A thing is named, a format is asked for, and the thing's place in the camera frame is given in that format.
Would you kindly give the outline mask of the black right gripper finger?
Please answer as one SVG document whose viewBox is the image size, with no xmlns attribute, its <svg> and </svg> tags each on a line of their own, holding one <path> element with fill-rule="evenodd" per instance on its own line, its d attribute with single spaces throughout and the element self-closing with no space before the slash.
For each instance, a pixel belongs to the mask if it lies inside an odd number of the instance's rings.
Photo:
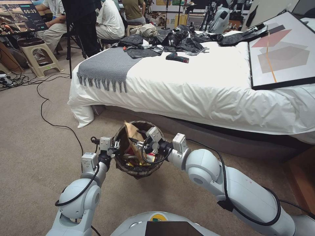
<svg viewBox="0 0 315 236">
<path fill-rule="evenodd" d="M 156 155 L 159 150 L 159 144 L 158 143 L 151 143 L 151 144 L 143 144 L 142 146 L 142 155 L 145 156 L 147 154 L 153 153 Z"/>
<path fill-rule="evenodd" d="M 131 142 L 132 142 L 132 144 L 134 144 L 137 148 L 147 148 L 147 146 L 148 146 L 148 141 L 150 140 L 150 137 L 147 137 L 144 141 L 139 141 L 139 140 L 137 140 L 137 139 L 135 139 L 135 138 L 131 138 L 131 137 L 129 137 L 128 138 Z"/>
</svg>

